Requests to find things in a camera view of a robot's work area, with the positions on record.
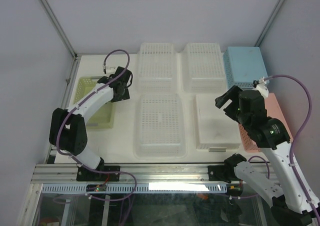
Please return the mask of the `pink basket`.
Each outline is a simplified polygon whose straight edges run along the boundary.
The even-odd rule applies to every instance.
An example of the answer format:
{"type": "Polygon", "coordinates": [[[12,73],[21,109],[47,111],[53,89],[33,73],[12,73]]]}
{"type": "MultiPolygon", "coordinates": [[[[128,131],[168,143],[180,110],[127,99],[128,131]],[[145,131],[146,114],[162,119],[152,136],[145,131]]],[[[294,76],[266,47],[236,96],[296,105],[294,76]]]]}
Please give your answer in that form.
{"type": "MultiPolygon", "coordinates": [[[[265,108],[267,110],[267,115],[269,117],[279,119],[284,124],[284,126],[288,132],[288,135],[290,137],[290,141],[293,142],[294,137],[291,134],[289,126],[286,122],[286,119],[283,115],[281,107],[280,107],[278,100],[276,98],[276,95],[274,93],[269,93],[268,98],[266,98],[264,101],[265,101],[265,108]]],[[[240,124],[238,124],[238,127],[239,127],[240,138],[242,140],[242,145],[243,145],[244,150],[247,153],[259,153],[260,149],[258,148],[257,144],[253,140],[250,139],[250,137],[248,136],[248,133],[244,129],[244,127],[240,124]]]]}

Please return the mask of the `light blue perforated basket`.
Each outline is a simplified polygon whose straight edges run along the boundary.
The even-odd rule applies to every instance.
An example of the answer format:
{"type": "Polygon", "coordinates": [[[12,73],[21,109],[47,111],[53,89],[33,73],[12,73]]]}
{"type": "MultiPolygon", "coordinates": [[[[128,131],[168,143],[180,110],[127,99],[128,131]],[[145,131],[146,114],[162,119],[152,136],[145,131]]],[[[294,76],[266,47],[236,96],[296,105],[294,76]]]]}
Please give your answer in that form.
{"type": "Polygon", "coordinates": [[[259,47],[229,46],[222,56],[227,88],[253,88],[253,81],[268,77],[259,47]]]}

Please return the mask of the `yellow-green perforated basket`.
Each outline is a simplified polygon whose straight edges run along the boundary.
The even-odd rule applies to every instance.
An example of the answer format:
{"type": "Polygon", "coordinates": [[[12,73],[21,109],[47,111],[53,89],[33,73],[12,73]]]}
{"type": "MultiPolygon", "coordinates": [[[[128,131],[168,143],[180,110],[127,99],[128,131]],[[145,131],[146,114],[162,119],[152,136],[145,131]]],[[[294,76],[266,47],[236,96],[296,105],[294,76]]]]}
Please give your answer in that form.
{"type": "MultiPolygon", "coordinates": [[[[101,76],[80,77],[75,90],[73,103],[77,103],[86,96],[97,84],[101,76]]],[[[116,104],[108,102],[104,104],[87,122],[88,130],[105,130],[114,127],[116,104]]]]}

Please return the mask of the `white perforated basket top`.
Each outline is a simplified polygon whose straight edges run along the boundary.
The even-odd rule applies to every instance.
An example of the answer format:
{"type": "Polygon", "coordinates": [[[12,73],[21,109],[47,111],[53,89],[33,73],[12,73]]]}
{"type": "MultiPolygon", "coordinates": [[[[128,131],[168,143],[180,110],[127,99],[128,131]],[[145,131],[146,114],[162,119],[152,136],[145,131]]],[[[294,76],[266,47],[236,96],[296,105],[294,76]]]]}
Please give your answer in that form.
{"type": "Polygon", "coordinates": [[[187,43],[181,52],[183,90],[187,93],[220,93],[226,75],[218,43],[187,43]]]}

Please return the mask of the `white perforated basket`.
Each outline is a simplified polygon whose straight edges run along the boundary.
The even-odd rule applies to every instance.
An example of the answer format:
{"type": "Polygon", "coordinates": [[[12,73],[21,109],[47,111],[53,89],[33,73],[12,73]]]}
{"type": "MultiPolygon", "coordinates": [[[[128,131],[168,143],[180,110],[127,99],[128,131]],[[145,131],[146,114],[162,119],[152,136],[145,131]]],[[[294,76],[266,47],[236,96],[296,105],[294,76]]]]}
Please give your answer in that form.
{"type": "Polygon", "coordinates": [[[183,106],[177,93],[142,94],[134,127],[137,158],[162,160],[186,155],[183,106]]]}
{"type": "Polygon", "coordinates": [[[187,93],[220,93],[226,75],[218,43],[187,43],[181,52],[183,90],[187,93]]]}

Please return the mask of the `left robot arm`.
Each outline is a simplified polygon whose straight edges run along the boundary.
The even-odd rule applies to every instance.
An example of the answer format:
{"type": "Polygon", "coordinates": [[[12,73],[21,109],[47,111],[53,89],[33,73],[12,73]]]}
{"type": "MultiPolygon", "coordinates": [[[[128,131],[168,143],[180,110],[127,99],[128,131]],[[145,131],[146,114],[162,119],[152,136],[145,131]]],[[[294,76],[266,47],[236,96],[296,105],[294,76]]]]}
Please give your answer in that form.
{"type": "Polygon", "coordinates": [[[117,67],[115,73],[101,77],[94,88],[72,106],[56,108],[52,113],[49,142],[62,155],[67,155],[87,169],[93,180],[105,174],[104,160],[88,146],[87,122],[105,104],[130,98],[133,73],[117,67]]]}

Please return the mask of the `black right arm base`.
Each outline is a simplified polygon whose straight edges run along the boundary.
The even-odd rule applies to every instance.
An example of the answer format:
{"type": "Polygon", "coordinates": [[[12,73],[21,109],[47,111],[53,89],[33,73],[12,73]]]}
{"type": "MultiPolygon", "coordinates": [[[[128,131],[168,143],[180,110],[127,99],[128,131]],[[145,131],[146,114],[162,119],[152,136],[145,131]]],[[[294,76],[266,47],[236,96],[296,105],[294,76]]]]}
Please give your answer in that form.
{"type": "Polygon", "coordinates": [[[235,167],[246,162],[247,159],[239,153],[235,153],[223,161],[221,165],[209,165],[208,179],[209,181],[223,181],[230,184],[232,181],[240,181],[235,175],[235,167]]]}

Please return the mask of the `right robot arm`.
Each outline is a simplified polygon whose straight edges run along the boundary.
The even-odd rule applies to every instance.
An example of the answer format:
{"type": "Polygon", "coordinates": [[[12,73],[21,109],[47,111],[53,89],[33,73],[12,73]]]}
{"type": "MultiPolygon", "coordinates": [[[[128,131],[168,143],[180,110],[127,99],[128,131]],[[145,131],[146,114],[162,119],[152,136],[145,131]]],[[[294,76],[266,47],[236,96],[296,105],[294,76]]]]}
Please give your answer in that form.
{"type": "Polygon", "coordinates": [[[224,160],[225,181],[247,183],[269,205],[281,226],[308,226],[320,218],[320,200],[309,187],[295,156],[284,124],[268,116],[265,94],[261,90],[242,90],[232,86],[215,99],[215,106],[239,123],[271,163],[279,184],[256,171],[241,154],[224,160]]]}

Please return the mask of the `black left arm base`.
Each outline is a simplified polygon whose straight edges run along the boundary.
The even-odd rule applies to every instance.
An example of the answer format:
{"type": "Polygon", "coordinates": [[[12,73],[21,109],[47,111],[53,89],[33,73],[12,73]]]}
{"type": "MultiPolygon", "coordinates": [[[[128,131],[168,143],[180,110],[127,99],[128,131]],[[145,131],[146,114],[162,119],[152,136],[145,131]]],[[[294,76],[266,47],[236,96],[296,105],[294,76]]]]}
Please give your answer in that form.
{"type": "Polygon", "coordinates": [[[77,175],[76,181],[77,182],[118,182],[120,180],[119,173],[110,173],[110,172],[119,172],[121,167],[119,165],[100,165],[97,171],[108,172],[105,173],[97,173],[93,172],[85,168],[84,166],[77,167],[77,175]]]}

